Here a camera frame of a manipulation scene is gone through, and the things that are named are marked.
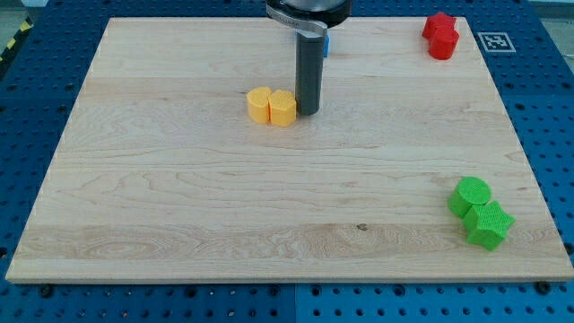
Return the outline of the black robot arm end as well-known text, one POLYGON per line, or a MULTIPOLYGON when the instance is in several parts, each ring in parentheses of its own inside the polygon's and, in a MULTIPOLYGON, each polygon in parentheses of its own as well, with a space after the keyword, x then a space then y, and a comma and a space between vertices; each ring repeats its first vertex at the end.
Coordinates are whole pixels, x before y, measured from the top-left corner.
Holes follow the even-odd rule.
POLYGON ((269 18, 304 35, 325 37, 351 14, 352 0, 266 0, 269 18))

